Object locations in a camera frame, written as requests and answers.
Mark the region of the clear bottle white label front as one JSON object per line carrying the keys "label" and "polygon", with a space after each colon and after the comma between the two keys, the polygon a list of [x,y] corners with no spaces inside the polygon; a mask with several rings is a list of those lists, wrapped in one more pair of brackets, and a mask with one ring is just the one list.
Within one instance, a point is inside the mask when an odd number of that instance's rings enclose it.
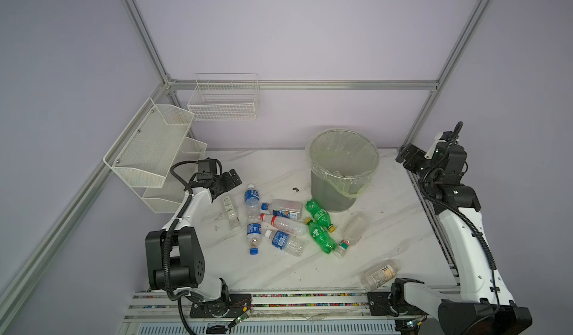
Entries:
{"label": "clear bottle white label front", "polygon": [[394,279],[399,271],[398,263],[388,260],[373,266],[361,275],[361,284],[367,292],[372,292]]}

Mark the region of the upper white mesh shelf basket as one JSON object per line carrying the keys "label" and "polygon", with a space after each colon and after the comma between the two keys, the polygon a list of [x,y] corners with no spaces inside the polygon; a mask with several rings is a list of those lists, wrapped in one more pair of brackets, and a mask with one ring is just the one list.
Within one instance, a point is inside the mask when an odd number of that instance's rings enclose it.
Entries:
{"label": "upper white mesh shelf basket", "polygon": [[103,158],[131,188],[161,188],[187,136],[194,114],[147,99]]}

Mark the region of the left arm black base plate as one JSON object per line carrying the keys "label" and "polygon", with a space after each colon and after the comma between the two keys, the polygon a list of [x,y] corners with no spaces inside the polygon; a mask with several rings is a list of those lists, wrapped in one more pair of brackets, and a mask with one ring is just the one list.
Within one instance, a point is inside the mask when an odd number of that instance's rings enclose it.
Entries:
{"label": "left arm black base plate", "polygon": [[248,293],[231,293],[226,301],[222,299],[193,304],[187,315],[191,319],[222,319],[237,318],[245,311],[244,308],[250,308],[252,304],[252,295]]}

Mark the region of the green bottle lower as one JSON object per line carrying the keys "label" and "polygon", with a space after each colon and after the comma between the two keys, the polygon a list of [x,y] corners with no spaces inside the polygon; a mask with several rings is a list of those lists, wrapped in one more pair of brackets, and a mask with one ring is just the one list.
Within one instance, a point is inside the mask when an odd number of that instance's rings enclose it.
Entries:
{"label": "green bottle lower", "polygon": [[305,220],[310,236],[325,254],[331,254],[337,248],[336,241],[329,235],[328,231],[313,221],[311,218]]}

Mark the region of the clear bottle green red cap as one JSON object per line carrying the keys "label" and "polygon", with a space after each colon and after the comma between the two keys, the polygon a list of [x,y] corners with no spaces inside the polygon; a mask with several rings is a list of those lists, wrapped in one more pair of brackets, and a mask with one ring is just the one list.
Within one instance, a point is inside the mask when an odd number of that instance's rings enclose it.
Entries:
{"label": "clear bottle green red cap", "polygon": [[343,258],[349,248],[356,245],[369,227],[370,217],[364,213],[358,213],[348,224],[341,242],[334,249],[334,255]]}

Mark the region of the aluminium front rail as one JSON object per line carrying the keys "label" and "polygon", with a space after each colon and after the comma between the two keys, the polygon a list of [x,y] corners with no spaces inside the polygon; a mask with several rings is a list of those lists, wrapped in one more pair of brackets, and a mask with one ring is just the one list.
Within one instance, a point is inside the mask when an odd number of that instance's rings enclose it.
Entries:
{"label": "aluminium front rail", "polygon": [[252,295],[237,318],[191,319],[193,304],[171,302],[163,292],[136,293],[120,334],[417,334],[424,316],[371,316],[359,290],[238,291]]}

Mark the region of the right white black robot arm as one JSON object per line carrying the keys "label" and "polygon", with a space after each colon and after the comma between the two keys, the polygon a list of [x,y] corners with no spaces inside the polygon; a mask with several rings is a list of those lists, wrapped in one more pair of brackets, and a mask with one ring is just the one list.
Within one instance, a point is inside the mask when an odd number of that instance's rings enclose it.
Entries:
{"label": "right white black robot arm", "polygon": [[531,312],[517,305],[505,285],[483,232],[481,207],[473,188],[461,182],[466,152],[438,142],[428,156],[409,144],[396,160],[413,172],[419,190],[432,203],[443,226],[460,278],[459,299],[410,278],[392,285],[395,314],[412,308],[435,318],[445,334],[520,334],[533,324]]}

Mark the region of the green bottle upper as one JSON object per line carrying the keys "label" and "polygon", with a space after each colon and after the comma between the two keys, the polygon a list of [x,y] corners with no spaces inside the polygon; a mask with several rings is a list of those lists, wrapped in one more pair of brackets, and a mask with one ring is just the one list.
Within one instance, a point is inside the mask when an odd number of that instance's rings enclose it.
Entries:
{"label": "green bottle upper", "polygon": [[311,199],[305,204],[305,209],[310,213],[311,218],[318,225],[324,227],[329,233],[333,233],[336,230],[336,227],[331,221],[330,214],[318,203],[318,201]]}

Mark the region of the clear bottle blue cap lower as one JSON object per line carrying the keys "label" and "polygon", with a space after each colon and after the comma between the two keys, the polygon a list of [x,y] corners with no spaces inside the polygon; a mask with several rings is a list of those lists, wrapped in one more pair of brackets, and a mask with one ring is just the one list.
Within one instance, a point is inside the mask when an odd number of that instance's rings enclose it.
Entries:
{"label": "clear bottle blue cap lower", "polygon": [[249,254],[257,255],[260,244],[261,244],[261,234],[262,228],[259,222],[249,220],[247,224],[247,239],[249,243]]}

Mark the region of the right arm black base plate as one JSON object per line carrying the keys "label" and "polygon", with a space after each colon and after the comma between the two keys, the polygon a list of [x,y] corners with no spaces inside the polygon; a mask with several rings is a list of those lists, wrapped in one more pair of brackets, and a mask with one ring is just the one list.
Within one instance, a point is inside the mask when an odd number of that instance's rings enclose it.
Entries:
{"label": "right arm black base plate", "polygon": [[390,291],[371,292],[366,294],[367,303],[371,316],[424,316],[425,313],[420,309],[405,304],[396,305],[392,301]]}

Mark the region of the clear bottle red white label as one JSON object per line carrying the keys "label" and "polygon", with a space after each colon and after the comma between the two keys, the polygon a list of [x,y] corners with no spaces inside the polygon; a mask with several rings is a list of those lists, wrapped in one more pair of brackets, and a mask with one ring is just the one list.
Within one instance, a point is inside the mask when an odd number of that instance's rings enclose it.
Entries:
{"label": "clear bottle red white label", "polygon": [[308,232],[306,224],[282,216],[273,216],[272,214],[262,213],[260,218],[262,222],[289,234],[304,236]]}

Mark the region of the clear bottle blue cap sideways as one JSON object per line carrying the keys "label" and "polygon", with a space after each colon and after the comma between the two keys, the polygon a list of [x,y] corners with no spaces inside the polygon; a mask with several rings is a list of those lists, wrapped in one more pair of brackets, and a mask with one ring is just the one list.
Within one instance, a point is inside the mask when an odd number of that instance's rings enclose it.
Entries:
{"label": "clear bottle blue cap sideways", "polygon": [[301,202],[283,199],[275,199],[271,202],[261,204],[262,211],[272,214],[273,216],[281,216],[293,220],[301,220],[302,208],[303,205]]}

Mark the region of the clear bottle blue label angled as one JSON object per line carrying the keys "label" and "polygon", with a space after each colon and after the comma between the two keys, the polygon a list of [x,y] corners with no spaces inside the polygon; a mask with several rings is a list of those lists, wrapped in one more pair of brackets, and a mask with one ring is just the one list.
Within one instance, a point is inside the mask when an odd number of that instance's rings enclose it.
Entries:
{"label": "clear bottle blue label angled", "polygon": [[271,242],[272,246],[285,251],[286,253],[295,256],[301,257],[304,251],[304,243],[294,237],[285,233],[281,230],[266,230],[265,237]]}

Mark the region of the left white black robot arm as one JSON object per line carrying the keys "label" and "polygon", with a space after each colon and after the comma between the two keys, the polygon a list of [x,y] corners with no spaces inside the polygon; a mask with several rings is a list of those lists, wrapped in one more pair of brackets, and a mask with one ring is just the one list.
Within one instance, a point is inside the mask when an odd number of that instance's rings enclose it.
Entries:
{"label": "left white black robot arm", "polygon": [[184,186],[184,199],[174,216],[161,229],[147,234],[145,240],[149,286],[164,290],[170,300],[183,296],[197,302],[222,298],[225,285],[221,278],[208,275],[206,261],[193,222],[224,193],[242,181],[235,169],[215,175],[196,173],[188,181],[175,177]]}

